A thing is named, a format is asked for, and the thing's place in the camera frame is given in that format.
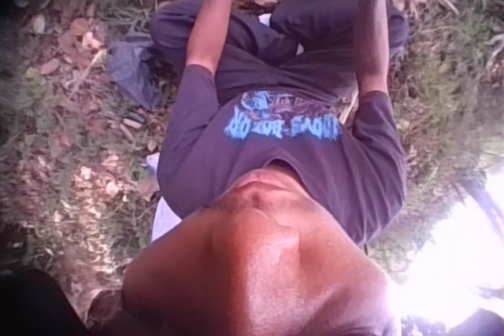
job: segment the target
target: man's arm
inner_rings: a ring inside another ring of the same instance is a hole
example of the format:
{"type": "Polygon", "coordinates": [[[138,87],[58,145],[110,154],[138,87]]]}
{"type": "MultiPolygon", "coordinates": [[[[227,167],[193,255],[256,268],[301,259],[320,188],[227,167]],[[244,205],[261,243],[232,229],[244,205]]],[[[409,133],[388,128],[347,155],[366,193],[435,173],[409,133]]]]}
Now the man's arm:
{"type": "Polygon", "coordinates": [[[228,33],[232,0],[205,0],[187,43],[188,65],[201,65],[215,75],[228,33]]]}
{"type": "Polygon", "coordinates": [[[388,94],[388,18],[386,0],[359,0],[354,51],[360,97],[373,90],[388,94]]]}

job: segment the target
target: ground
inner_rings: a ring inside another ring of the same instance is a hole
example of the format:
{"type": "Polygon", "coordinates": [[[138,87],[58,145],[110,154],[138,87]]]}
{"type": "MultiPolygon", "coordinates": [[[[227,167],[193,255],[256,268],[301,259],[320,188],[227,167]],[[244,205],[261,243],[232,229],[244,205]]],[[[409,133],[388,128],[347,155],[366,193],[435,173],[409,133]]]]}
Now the ground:
{"type": "MultiPolygon", "coordinates": [[[[159,194],[144,162],[161,148],[178,83],[166,72],[162,107],[146,111],[110,81],[103,48],[145,31],[165,1],[30,0],[2,19],[0,262],[47,270],[82,316],[149,243],[159,194]]],[[[369,252],[399,282],[461,180],[480,179],[504,150],[504,3],[451,1],[459,15],[435,0],[394,0],[412,28],[390,78],[409,197],[369,252]]]]}

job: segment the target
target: man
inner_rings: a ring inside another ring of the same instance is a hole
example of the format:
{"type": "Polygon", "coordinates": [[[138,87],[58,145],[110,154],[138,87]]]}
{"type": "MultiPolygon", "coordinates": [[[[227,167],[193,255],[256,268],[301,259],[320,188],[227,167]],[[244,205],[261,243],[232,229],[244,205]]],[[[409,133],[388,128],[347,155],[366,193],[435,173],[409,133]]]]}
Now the man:
{"type": "Polygon", "coordinates": [[[270,26],[232,0],[154,17],[183,72],[158,168],[183,221],[132,262],[123,308],[161,334],[398,334],[358,244],[404,201],[387,71],[407,23],[386,0],[282,0],[270,26]],[[355,75],[350,133],[332,106],[355,75]]]}

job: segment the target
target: bright light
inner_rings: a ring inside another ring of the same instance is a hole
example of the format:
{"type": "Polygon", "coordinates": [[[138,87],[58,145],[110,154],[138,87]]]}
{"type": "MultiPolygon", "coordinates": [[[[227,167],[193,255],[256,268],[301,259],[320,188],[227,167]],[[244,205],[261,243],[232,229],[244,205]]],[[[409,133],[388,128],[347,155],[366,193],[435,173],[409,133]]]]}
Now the bright light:
{"type": "MultiPolygon", "coordinates": [[[[490,177],[487,190],[501,206],[504,176],[490,177]]],[[[418,253],[399,296],[405,315],[423,317],[455,327],[478,308],[488,308],[475,290],[504,287],[504,243],[478,204],[467,198],[440,221],[418,253]]],[[[504,307],[503,303],[494,305],[504,307]]]]}

